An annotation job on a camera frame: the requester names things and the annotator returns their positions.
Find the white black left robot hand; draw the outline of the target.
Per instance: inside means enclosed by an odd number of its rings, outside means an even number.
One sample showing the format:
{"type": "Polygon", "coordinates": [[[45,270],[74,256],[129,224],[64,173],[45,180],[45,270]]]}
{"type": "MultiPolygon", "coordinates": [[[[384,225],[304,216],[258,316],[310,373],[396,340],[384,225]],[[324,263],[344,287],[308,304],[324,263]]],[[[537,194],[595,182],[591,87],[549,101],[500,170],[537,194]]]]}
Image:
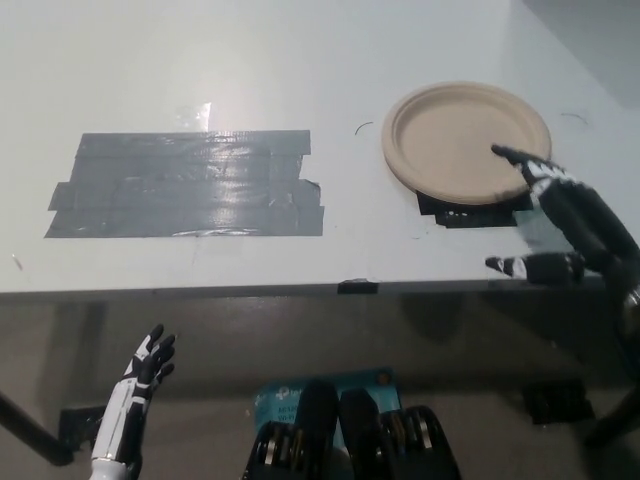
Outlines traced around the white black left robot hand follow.
{"type": "Polygon", "coordinates": [[[131,464],[141,456],[146,418],[156,389],[174,365],[176,337],[159,324],[148,333],[114,386],[92,452],[94,459],[131,464]]]}

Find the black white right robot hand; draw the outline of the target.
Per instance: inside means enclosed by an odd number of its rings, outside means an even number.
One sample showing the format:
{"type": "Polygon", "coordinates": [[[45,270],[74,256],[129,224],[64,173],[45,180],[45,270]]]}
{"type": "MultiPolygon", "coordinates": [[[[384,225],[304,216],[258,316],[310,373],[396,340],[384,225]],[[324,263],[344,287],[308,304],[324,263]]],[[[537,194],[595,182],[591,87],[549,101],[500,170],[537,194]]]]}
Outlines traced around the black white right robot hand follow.
{"type": "Polygon", "coordinates": [[[545,252],[485,259],[485,265],[530,284],[577,284],[587,271],[602,278],[614,308],[616,328],[639,343],[639,245],[597,191],[549,159],[494,144],[492,152],[519,170],[532,202],[571,245],[545,252]]]}

